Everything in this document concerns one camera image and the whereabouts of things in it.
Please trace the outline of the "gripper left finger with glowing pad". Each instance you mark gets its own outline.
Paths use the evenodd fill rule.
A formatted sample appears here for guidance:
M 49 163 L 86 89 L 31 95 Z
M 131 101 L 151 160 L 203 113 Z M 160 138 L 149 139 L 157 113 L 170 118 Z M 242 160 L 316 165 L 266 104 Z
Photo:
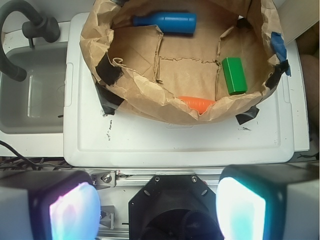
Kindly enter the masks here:
M 93 240 L 101 201 L 81 170 L 9 170 L 0 174 L 2 240 Z

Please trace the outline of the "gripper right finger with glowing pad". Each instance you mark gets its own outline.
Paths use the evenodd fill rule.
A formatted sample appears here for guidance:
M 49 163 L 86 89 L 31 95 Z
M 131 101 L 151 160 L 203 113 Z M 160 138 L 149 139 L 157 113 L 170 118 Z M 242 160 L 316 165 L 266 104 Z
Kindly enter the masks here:
M 216 214 L 226 240 L 318 240 L 319 164 L 226 166 Z

